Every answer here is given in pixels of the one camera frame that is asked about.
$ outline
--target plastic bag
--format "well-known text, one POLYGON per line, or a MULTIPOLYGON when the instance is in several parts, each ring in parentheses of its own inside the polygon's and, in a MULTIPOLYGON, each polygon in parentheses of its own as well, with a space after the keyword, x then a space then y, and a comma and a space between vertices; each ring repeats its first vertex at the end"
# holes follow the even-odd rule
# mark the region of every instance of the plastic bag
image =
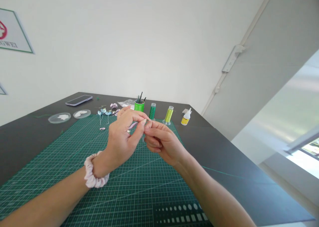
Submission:
POLYGON ((132 99, 128 99, 124 102, 117 102, 121 107, 126 107, 131 105, 131 109, 134 110, 135 102, 132 99))

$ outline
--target phone case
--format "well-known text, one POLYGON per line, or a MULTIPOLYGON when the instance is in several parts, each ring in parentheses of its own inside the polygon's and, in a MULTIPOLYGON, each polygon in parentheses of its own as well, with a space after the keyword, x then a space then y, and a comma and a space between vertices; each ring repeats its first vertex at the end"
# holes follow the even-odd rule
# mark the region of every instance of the phone case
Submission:
POLYGON ((91 100, 92 98, 93 98, 93 97, 90 96, 89 98, 87 98, 87 99, 85 99, 85 100, 83 100, 83 101, 80 101, 80 102, 78 102, 77 104, 68 104, 68 102, 75 100, 75 99, 73 99, 73 100, 70 100, 70 101, 66 102, 65 104, 66 104, 66 105, 69 105, 69 106, 77 106, 77 105, 79 105, 79 104, 81 104, 81 103, 83 103, 83 102, 86 102, 86 101, 88 101, 88 100, 91 100))

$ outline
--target red logo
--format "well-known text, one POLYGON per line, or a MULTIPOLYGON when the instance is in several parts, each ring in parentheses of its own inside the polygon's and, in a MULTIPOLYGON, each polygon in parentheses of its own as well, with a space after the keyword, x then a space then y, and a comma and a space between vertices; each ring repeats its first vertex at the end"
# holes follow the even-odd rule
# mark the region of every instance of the red logo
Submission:
POLYGON ((4 24, 0 21, 0 40, 4 39, 7 35, 7 28, 4 24))

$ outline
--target petri dish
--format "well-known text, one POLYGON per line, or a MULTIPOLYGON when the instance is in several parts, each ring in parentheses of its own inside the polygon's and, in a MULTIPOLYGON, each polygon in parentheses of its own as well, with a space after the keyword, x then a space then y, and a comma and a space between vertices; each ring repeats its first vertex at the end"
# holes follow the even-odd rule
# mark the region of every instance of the petri dish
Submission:
POLYGON ((58 113, 53 116, 50 116, 48 121, 51 122, 52 124, 59 124, 59 123, 67 122, 68 120, 70 120, 70 118, 71 118, 70 113, 62 112, 62 113, 58 113))
POLYGON ((91 115, 91 111, 87 109, 76 111, 75 113, 73 113, 73 117, 76 119, 82 119, 82 118, 88 117, 89 115, 91 115))

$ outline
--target logo sign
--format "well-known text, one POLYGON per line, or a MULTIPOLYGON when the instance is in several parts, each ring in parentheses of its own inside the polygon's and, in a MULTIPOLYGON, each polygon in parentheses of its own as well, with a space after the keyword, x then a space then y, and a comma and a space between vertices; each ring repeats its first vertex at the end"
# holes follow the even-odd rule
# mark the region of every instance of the logo sign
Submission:
POLYGON ((0 20, 0 39, 4 39, 7 35, 7 28, 0 20))
POLYGON ((0 8, 0 49, 34 53, 14 11, 0 8))

